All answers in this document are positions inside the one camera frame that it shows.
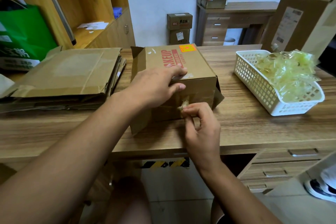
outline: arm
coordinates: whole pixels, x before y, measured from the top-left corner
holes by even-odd
[[[0,223],[60,223],[83,200],[99,170],[143,109],[167,101],[185,85],[169,86],[181,67],[137,74],[97,111],[0,187]]]
[[[221,126],[207,103],[183,108],[186,148],[200,175],[235,223],[281,223],[222,163],[219,150]],[[195,128],[191,116],[198,116]]]

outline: basket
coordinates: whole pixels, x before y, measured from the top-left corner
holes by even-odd
[[[311,90],[300,96],[299,102],[285,103],[268,79],[254,67],[254,64],[257,63],[257,54],[270,54],[270,52],[255,50],[238,51],[236,53],[234,73],[272,116],[306,113],[310,108],[324,100],[323,90],[316,82],[313,82]]]

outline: person's right arm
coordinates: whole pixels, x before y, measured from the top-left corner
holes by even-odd
[[[221,161],[219,136],[221,126],[207,103],[183,108],[187,152],[201,177],[238,224],[281,223]],[[196,128],[191,116],[198,116]]]

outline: wooden table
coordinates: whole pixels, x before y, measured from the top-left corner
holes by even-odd
[[[239,174],[252,191],[274,187],[336,148],[336,78],[318,69],[317,76],[322,79],[319,84],[325,93],[325,101],[304,115],[273,117],[233,74],[235,52],[260,47],[199,47],[218,75],[225,96],[214,110],[222,127],[221,153],[237,156],[252,154],[246,168]],[[117,91],[128,86],[131,76],[131,51],[122,50],[121,55],[127,58],[127,65]],[[21,162],[30,161],[91,113],[28,111],[0,114],[0,162],[15,168]],[[128,128],[111,157],[148,159],[184,156],[183,134],[183,120],[150,124],[136,136],[132,136]],[[265,170],[271,175],[263,174]]]
[[[277,2],[229,2],[224,9],[199,7],[196,45],[223,46],[228,28],[243,28],[239,44],[260,44]]]

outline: hand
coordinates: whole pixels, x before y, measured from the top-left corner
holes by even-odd
[[[213,172],[223,163],[220,158],[219,136],[221,125],[207,103],[194,103],[183,108],[187,152],[202,175]],[[200,126],[195,127],[191,116],[198,116]]]
[[[128,89],[134,92],[145,108],[158,107],[170,99],[175,92],[186,88],[182,83],[169,86],[174,76],[186,73],[187,69],[179,65],[146,69],[137,73]]]

